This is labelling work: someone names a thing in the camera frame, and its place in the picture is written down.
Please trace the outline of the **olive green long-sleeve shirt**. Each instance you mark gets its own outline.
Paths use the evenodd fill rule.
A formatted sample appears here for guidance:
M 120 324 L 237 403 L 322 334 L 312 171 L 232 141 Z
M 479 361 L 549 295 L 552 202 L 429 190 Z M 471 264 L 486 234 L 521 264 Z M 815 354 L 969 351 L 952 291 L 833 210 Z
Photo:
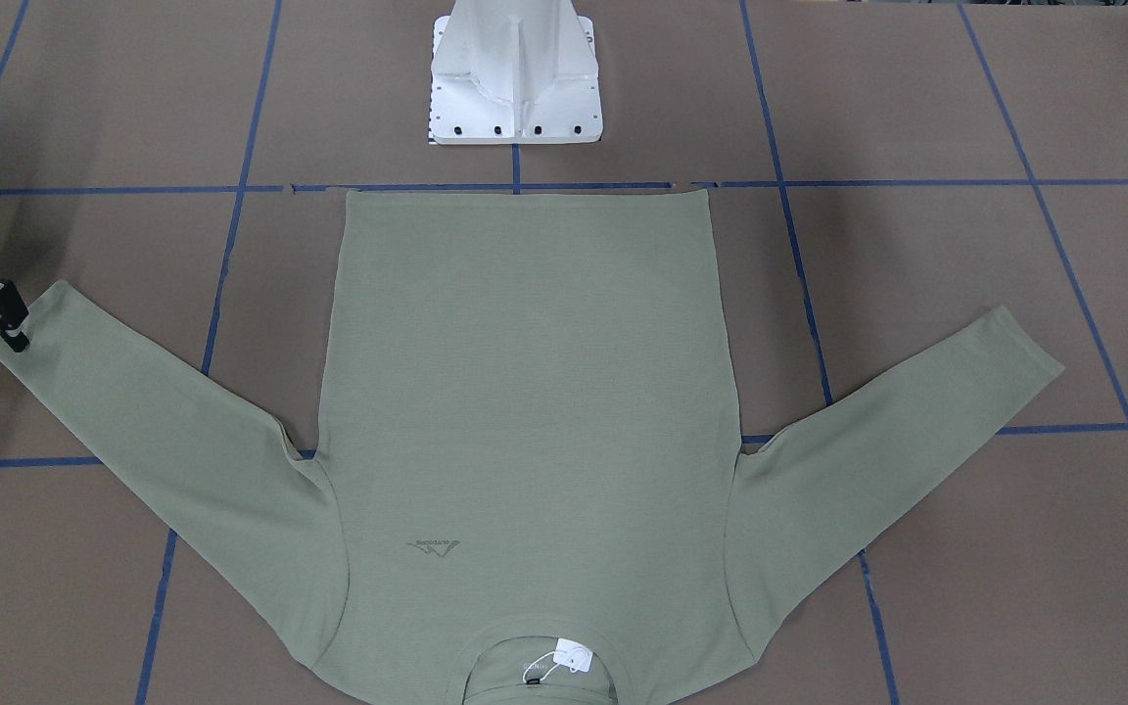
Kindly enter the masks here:
M 346 209 L 310 459 L 67 281 L 0 362 L 370 704 L 723 682 L 1061 373 L 998 306 L 744 453 L 706 192 Z

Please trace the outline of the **white paper shirt tag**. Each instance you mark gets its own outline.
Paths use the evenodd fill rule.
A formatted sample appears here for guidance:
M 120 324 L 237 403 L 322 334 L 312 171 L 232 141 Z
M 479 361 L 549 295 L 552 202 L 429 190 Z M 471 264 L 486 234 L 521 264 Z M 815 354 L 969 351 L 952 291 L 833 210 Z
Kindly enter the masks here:
M 559 669 L 567 669 L 569 673 L 589 673 L 594 660 L 594 652 L 572 638 L 556 638 L 555 647 L 550 652 L 550 673 Z

